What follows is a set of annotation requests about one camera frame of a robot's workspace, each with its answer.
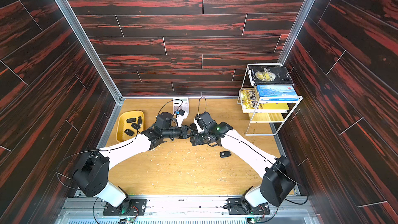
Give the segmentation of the black flip car key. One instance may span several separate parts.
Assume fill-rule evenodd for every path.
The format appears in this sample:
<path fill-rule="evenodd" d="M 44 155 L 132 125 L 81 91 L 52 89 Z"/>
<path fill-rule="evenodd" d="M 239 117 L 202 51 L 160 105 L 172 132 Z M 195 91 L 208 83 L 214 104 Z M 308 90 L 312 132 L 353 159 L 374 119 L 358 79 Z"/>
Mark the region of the black flip car key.
<path fill-rule="evenodd" d="M 131 124 L 131 127 L 132 127 L 133 129 L 139 130 L 139 129 L 141 128 L 141 125 L 140 125 L 140 124 L 137 124 L 137 123 L 132 123 L 132 124 Z"/>

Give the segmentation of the blue book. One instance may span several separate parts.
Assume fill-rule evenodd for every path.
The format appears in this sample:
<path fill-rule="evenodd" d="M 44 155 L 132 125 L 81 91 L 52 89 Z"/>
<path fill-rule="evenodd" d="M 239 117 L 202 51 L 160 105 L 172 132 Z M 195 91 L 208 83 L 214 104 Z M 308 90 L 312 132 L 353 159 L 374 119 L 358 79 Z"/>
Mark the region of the blue book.
<path fill-rule="evenodd" d="M 292 103 L 300 98 L 292 86 L 257 85 L 255 91 L 260 103 Z"/>

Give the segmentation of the black book gold emblem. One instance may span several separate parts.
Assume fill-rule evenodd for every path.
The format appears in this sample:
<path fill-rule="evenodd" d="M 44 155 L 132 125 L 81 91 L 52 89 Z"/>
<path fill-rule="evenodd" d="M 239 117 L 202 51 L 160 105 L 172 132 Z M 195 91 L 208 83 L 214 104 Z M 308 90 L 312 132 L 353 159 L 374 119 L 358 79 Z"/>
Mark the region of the black book gold emblem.
<path fill-rule="evenodd" d="M 249 80 L 252 86 L 293 86 L 293 80 L 286 67 L 248 66 Z"/>

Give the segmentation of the yellow book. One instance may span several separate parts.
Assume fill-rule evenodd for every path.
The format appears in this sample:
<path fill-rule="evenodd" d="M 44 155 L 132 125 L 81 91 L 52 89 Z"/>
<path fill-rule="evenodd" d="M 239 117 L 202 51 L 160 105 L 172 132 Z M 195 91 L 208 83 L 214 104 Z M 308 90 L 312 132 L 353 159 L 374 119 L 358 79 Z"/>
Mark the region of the yellow book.
<path fill-rule="evenodd" d="M 239 92 L 243 113 L 287 113 L 287 103 L 258 103 L 254 89 L 243 89 Z"/>

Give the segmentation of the black car key front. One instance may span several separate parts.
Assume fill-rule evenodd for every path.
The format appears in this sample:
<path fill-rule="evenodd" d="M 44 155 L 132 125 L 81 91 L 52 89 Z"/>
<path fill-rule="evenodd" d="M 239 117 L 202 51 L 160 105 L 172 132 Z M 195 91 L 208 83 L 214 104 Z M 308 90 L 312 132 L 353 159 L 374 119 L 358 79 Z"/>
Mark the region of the black car key front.
<path fill-rule="evenodd" d="M 137 121 L 136 118 L 128 118 L 128 119 L 126 120 L 126 123 L 134 123 L 134 122 L 136 122 L 136 121 Z"/>

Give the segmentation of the white calculator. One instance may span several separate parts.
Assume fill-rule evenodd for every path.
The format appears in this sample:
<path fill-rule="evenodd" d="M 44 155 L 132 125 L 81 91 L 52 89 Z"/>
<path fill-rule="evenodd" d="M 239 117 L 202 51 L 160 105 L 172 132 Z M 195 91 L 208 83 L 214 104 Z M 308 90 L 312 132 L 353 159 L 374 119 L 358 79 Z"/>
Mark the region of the white calculator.
<path fill-rule="evenodd" d="M 181 110 L 189 113 L 189 98 L 188 97 L 173 98 L 173 112 L 178 112 Z"/>

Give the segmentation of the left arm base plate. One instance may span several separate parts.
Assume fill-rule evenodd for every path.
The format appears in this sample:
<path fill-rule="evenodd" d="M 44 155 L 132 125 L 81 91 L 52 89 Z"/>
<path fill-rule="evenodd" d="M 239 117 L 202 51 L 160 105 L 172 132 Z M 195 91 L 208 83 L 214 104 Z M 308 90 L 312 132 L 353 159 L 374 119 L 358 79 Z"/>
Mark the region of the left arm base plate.
<path fill-rule="evenodd" d="M 119 206 L 114 207 L 106 203 L 104 216 L 143 216 L 146 211 L 147 199 L 132 198 L 124 200 Z"/>

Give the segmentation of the yellow plastic storage box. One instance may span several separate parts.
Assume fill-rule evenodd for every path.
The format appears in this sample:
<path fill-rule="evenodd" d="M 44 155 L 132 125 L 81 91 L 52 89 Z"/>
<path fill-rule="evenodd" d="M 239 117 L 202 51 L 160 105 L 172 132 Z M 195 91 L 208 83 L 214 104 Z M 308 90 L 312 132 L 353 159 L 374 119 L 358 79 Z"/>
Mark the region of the yellow plastic storage box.
<path fill-rule="evenodd" d="M 143 120 L 143 124 L 141 125 L 141 128 L 139 130 L 133 129 L 131 127 L 132 123 L 126 123 L 126 120 L 128 118 L 136 118 L 138 120 L 139 116 L 141 116 L 142 120 Z M 126 129 L 131 129 L 132 131 L 135 132 L 135 134 L 133 136 L 126 135 L 124 133 L 124 131 Z M 133 138 L 135 135 L 138 134 L 138 131 L 140 131 L 140 132 L 144 131 L 144 113 L 142 111 L 129 111 L 129 112 L 125 112 L 120 115 L 119 120 L 118 120 L 117 133 L 116 133 L 117 142 L 121 143 L 121 142 L 124 142 L 126 140 Z"/>

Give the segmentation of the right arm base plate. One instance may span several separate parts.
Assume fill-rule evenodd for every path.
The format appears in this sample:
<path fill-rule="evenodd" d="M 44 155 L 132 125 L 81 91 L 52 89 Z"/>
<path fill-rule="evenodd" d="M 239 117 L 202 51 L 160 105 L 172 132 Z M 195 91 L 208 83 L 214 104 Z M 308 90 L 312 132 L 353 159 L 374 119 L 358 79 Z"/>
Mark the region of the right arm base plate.
<path fill-rule="evenodd" d="M 230 215 L 269 215 L 268 203 L 252 206 L 243 198 L 228 198 L 227 204 L 223 206 Z"/>

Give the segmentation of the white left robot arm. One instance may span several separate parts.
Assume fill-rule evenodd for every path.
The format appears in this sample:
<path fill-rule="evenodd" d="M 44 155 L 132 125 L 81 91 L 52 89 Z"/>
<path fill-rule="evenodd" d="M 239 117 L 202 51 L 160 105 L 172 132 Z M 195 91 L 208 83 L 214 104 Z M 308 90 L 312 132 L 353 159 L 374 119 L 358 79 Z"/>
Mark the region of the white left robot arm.
<path fill-rule="evenodd" d="M 165 139 L 187 139 L 189 127 L 182 125 L 189 113 L 180 110 L 176 118 L 163 112 L 156 122 L 136 137 L 95 151 L 81 157 L 73 180 L 87 197 L 98 197 L 110 205 L 126 208 L 129 197 L 122 189 L 108 180 L 108 171 L 122 161 L 139 153 L 152 150 L 164 143 Z"/>

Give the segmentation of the black chrome Mercedes car key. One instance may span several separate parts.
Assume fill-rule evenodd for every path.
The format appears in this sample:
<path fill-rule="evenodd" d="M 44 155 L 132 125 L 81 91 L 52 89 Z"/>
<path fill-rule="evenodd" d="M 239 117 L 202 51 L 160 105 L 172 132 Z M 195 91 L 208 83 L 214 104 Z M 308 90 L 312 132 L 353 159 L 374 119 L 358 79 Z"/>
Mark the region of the black chrome Mercedes car key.
<path fill-rule="evenodd" d="M 143 124 L 143 120 L 142 120 L 141 116 L 138 117 L 137 124 L 138 125 L 142 125 Z"/>

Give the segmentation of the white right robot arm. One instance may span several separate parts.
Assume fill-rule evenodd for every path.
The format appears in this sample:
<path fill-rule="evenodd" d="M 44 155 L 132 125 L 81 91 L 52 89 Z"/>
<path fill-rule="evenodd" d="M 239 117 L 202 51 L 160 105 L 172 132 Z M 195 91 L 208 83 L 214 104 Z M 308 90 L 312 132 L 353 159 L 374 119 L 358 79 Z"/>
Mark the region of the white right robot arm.
<path fill-rule="evenodd" d="M 226 122 L 216 123 L 208 112 L 194 118 L 196 130 L 191 132 L 191 144 L 216 143 L 234 153 L 250 165 L 262 178 L 261 185 L 250 188 L 241 197 L 244 208 L 250 209 L 268 203 L 280 206 L 296 182 L 292 179 L 292 166 L 285 156 L 277 158 L 241 136 Z"/>

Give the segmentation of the white metal shelf rack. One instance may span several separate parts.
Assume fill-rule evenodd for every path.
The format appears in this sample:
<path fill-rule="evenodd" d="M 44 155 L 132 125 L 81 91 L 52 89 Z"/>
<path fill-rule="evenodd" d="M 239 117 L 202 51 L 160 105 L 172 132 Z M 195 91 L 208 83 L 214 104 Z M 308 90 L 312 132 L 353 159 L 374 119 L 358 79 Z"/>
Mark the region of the white metal shelf rack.
<path fill-rule="evenodd" d="M 303 97 L 280 63 L 249 63 L 237 104 L 249 117 L 247 136 L 276 136 Z"/>

